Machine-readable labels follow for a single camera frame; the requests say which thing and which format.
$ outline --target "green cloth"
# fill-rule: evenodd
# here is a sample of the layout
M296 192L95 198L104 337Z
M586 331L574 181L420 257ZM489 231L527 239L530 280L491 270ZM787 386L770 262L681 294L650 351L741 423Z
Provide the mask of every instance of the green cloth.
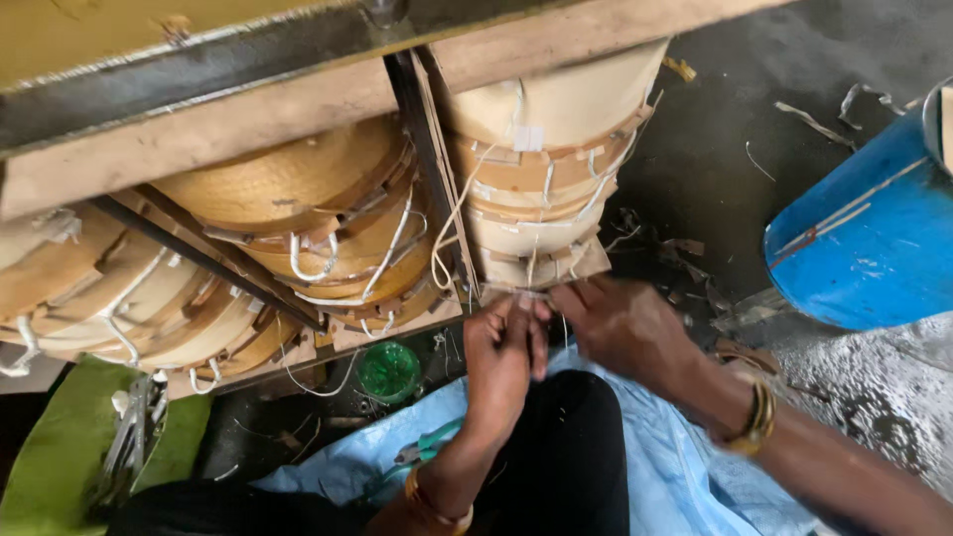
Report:
M129 390L139 374L95 358L80 359L16 458L0 504L0 536L106 531L105 525L88 519L86 498L115 438L112 393ZM136 490L189 477L210 408L210 397L169 404L166 429Z

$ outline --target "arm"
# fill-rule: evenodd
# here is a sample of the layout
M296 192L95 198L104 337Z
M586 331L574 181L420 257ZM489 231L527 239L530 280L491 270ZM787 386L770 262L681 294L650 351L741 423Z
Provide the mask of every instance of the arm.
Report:
M741 433L751 386L708 360L650 285L592 278L554 289L553 300L583 355L683 407L716 437ZM806 505L864 529L953 530L953 506L929 487L782 403L755 461Z
M463 326L470 375L468 407L460 431L417 471L420 494L440 516L467 515L500 448L516 426L531 376L546 374L546 339L540 321L549 309L531 299L506 297ZM427 518L403 493L367 525L367 534L430 534ZM452 533L448 528L446 534Z

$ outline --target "finger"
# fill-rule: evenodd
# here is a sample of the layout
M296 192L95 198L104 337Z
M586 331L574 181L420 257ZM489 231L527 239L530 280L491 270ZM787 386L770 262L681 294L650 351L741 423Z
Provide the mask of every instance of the finger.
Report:
M605 296L605 293L589 279L577 279L573 282L573 285L586 307L592 307Z
M549 294L553 297L556 309L573 324L580 323L586 318L586 305L570 285L555 286Z
M533 299L525 294L519 296L517 306L511 307L510 314L506 317L506 335L503 342L506 347L527 352L526 338L533 319L532 311Z
M485 317L487 326L490 329L495 329L497 331L503 331L503 328L506 327L506 319L500 315L495 315L490 313Z
M605 274L596 274L591 276L589 277L589 282L595 285L596 288L602 291L602 294L606 296L611 296L619 289L618 283Z
M513 307L513 302L516 300L516 296L512 294L506 294L500 296L497 299L494 299L492 303L484 307L480 314L485 315L496 315L501 319L505 319L507 315L510 314L510 309Z
M553 317L553 310L549 308L545 301L537 301L534 310L536 318L542 322L548 322Z
M546 366L549 364L549 337L546 329L537 321L530 322L530 353L533 358L533 379L546 379Z

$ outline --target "hand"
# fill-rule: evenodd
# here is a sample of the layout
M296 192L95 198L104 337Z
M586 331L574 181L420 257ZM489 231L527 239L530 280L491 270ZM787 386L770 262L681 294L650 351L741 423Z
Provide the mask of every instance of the hand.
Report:
M582 355L669 402L707 363L675 310L648 283L596 276L550 292L573 324Z
M542 323L552 316L528 296L497 299L463 322L470 375L464 426L488 441L505 442L523 410L530 376L546 377L548 343Z

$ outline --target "concrete floor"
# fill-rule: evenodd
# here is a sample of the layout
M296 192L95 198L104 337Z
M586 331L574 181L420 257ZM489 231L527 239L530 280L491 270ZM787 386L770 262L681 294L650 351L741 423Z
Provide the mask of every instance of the concrete floor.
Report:
M693 262L715 275L733 301L770 287L760 253L764 226L850 156L846 147L776 111L774 102L805 110L862 145L893 115L876 98L863 96L852 117L864 130L849 130L836 118L847 90L867 83L893 93L901 105L924 94L953 74L949 28L953 3L946 0L805 0L678 37L669 53L684 58L698 78L685 83L662 69L656 87L665 95L635 157L621 170L620 191L610 199L602 223L607 229L603 241L616 234L608 223L618 208L633 208L662 239L705 242L704 257ZM748 159L749 141L752 156L777 181ZM620 249L612 256L618 276L686 285L683 273L659 267L647 252ZM687 305L696 317L707 313L703 302ZM951 327L953 318L941 318L891 332L851 334L787 315L738 335L774 348L792 383L822 392L830 401L805 397L806 410L953 498L950 374L911 359L944 357L953 347L947 340ZM701 344L715 335L703 321L692 334ZM446 382L440 371L443 354L421 353L430 365L429 385ZM451 368L450 376L462 372L453 360ZM333 372L328 385L338 385L343 372L343 366ZM347 397L326 402L300 395L267 404L241 392L222 397L198 474L216 476L240 461L235 478L253 478L290 459L286 446L264 444L267 440L234 426L233 415L247 416L251 429L273 434L282 426L293 429L302 411L353 415L353 394ZM290 406L298 409L288 423L269 419L291 411ZM308 439L307 433L301 435ZM263 449L273 452L266 455Z

